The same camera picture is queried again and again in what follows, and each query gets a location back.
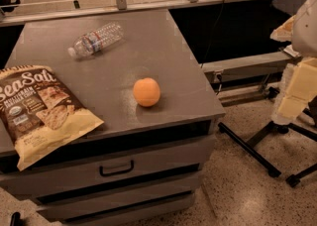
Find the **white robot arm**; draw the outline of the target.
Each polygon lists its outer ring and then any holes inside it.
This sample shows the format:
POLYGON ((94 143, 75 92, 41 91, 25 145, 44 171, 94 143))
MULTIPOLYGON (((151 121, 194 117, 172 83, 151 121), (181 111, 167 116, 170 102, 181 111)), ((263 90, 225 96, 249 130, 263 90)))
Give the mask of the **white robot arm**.
POLYGON ((289 4, 299 4, 299 9, 270 37, 290 41, 302 61, 289 63, 283 72, 271 114, 271 120, 278 125, 294 121, 317 96, 317 0, 292 0, 289 4))

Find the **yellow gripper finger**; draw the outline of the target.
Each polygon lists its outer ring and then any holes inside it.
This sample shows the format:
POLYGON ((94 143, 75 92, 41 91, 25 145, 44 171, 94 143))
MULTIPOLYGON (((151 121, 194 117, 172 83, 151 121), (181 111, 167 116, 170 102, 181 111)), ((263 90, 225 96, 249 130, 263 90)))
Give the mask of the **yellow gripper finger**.
POLYGON ((271 120, 278 125, 288 125, 316 96, 317 59, 306 57, 298 64, 289 63, 282 75, 271 120))
POLYGON ((282 25, 274 29, 270 34, 270 38, 278 42, 290 42, 292 38, 293 23, 294 16, 290 17, 282 25))

